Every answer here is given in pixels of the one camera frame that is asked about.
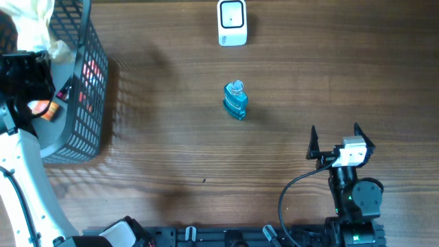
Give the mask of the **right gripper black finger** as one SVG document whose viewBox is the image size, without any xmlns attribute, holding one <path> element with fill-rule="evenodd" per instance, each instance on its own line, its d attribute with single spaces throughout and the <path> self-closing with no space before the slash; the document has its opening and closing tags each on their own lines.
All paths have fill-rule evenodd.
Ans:
<svg viewBox="0 0 439 247">
<path fill-rule="evenodd" d="M 374 143 L 364 134 L 363 130 L 357 122 L 354 123 L 354 134 L 355 136 L 361 136 L 363 138 L 367 148 L 375 148 Z"/>
<path fill-rule="evenodd" d="M 320 147 L 318 144 L 318 134 L 316 132 L 316 127 L 312 125 L 311 127 L 311 136 L 310 136 L 310 142 L 308 147 L 308 153 L 309 154 L 319 154 L 320 153 Z"/>
</svg>

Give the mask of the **hex wrench set package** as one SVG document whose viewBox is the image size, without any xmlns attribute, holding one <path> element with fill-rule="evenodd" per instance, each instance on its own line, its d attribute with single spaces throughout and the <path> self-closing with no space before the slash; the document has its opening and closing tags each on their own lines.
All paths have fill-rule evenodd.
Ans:
<svg viewBox="0 0 439 247">
<path fill-rule="evenodd" d="M 70 77 L 64 84 L 64 86 L 57 92 L 56 97 L 67 103 L 69 101 L 69 92 L 73 84 L 73 78 Z"/>
</svg>

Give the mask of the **beige snack bag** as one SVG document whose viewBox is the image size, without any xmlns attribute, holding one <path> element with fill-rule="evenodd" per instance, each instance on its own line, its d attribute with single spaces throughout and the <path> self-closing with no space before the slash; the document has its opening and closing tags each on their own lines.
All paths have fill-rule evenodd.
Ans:
<svg viewBox="0 0 439 247">
<path fill-rule="evenodd" d="M 71 63 L 75 55 L 62 40 L 49 33 L 54 0 L 1 0 L 1 11 L 13 21 L 19 51 L 47 51 L 56 64 Z"/>
</svg>

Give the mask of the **blue mouthwash bottle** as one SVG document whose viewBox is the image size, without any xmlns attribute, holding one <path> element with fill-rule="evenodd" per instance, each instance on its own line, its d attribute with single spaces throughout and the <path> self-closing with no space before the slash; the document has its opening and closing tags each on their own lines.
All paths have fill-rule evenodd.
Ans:
<svg viewBox="0 0 439 247">
<path fill-rule="evenodd" d="M 244 83 L 241 80 L 229 82 L 224 87 L 223 105 L 235 119 L 243 120 L 245 118 L 248 96 L 244 92 Z"/>
</svg>

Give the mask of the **orange Kleenex tissue pack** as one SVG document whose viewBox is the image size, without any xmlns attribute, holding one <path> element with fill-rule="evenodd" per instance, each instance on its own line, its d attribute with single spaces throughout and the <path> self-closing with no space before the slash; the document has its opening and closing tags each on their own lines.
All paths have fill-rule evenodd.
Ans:
<svg viewBox="0 0 439 247">
<path fill-rule="evenodd" d="M 57 103 L 49 100 L 32 101 L 27 106 L 30 108 L 34 118 L 43 118 L 47 121 L 51 121 L 60 108 Z"/>
</svg>

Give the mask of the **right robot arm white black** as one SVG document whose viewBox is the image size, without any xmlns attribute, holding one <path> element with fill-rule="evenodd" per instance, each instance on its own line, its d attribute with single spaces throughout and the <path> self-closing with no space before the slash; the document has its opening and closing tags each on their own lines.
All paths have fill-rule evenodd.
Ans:
<svg viewBox="0 0 439 247">
<path fill-rule="evenodd" d="M 329 172 L 328 184 L 335 205 L 335 217 L 325 220 L 322 240 L 326 246 L 378 246 L 373 220 L 380 217 L 383 184 L 374 178 L 358 178 L 375 150 L 375 144 L 358 123 L 354 135 L 344 137 L 331 151 L 322 151 L 316 128 L 311 136 L 306 159 L 316 161 L 316 171 Z"/>
</svg>

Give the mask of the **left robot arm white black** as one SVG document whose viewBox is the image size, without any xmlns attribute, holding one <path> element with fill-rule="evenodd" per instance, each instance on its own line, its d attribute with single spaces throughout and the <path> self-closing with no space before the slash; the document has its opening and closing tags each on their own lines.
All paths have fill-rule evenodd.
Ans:
<svg viewBox="0 0 439 247">
<path fill-rule="evenodd" d="M 1 199 L 17 246 L 109 246 L 100 235 L 82 236 L 68 221 L 44 171 L 32 124 L 45 114 L 28 104 L 54 98 L 46 51 L 1 56 Z"/>
</svg>

